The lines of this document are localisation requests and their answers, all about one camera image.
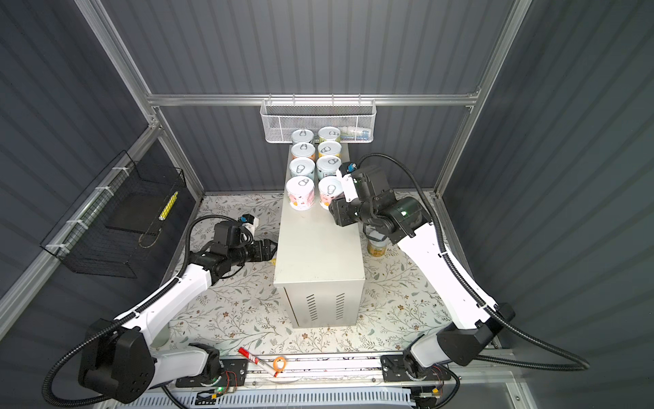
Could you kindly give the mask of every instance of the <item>floral tablecloth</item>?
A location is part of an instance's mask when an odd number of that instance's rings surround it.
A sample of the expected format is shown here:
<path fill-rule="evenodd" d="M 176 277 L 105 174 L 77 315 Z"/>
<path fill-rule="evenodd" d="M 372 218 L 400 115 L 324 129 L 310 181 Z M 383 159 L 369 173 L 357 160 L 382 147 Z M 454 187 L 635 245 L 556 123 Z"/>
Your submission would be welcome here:
<path fill-rule="evenodd" d="M 260 219 L 255 238 L 277 241 L 282 200 L 283 194 L 207 196 L 198 216 L 251 213 Z M 195 227 L 191 250 L 213 238 L 216 222 Z M 274 264 L 246 263 L 236 276 L 189 303 L 170 322 L 170 341 L 160 349 L 203 342 L 223 355 L 236 355 L 241 346 L 255 354 L 389 351 L 447 325 L 450 318 L 441 298 L 413 261 L 391 244 L 383 257 L 370 256 L 367 239 L 360 234 L 366 284 L 356 325 L 293 329 L 273 286 Z"/>

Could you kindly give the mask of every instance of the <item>yellow marker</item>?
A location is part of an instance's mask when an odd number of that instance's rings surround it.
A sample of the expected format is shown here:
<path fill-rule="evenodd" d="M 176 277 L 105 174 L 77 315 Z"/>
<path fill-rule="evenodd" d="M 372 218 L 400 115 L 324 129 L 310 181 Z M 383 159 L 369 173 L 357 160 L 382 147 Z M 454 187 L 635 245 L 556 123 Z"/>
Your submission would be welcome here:
<path fill-rule="evenodd" d="M 170 198 L 168 201 L 168 204 L 163 208 L 162 214 L 159 215 L 159 220 L 164 221 L 165 218 L 168 216 L 168 213 L 170 213 L 170 209 L 173 208 L 173 204 L 175 204 L 175 200 L 177 200 L 177 193 L 175 192 L 174 195 Z"/>

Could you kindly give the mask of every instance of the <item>gray wall panel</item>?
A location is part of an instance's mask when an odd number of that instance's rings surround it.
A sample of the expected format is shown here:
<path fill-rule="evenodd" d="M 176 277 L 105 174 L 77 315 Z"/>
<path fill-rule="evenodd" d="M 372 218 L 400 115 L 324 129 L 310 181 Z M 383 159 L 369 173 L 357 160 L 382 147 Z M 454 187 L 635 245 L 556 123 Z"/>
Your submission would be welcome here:
<path fill-rule="evenodd" d="M 173 132 L 211 191 L 281 190 L 289 144 L 267 143 L 257 107 L 162 107 Z M 350 143 L 350 156 L 382 152 L 407 164 L 433 188 L 465 116 L 465 107 L 380 107 L 372 143 Z M 395 165 L 378 163 L 392 187 L 412 187 Z"/>
<path fill-rule="evenodd" d="M 474 92 L 510 0 L 105 0 L 158 94 Z"/>
<path fill-rule="evenodd" d="M 146 122 L 72 1 L 0 2 L 0 295 Z"/>
<path fill-rule="evenodd" d="M 171 165 L 159 143 L 153 144 L 141 161 Z M 0 342 L 3 408 L 51 408 L 41 398 L 45 374 L 57 359 L 84 339 L 88 325 L 100 318 L 112 319 L 159 287 L 194 205 L 188 189 L 179 192 L 157 248 L 145 261 L 147 274 L 136 278 L 89 276 L 74 274 L 63 266 L 52 274 Z M 57 375 L 57 396 L 81 399 L 94 395 L 77 383 L 79 356 L 73 357 Z"/>
<path fill-rule="evenodd" d="M 475 278 L 588 358 L 540 408 L 649 408 L 654 3 L 536 1 L 445 192 Z M 556 361 L 506 337 L 516 357 Z"/>

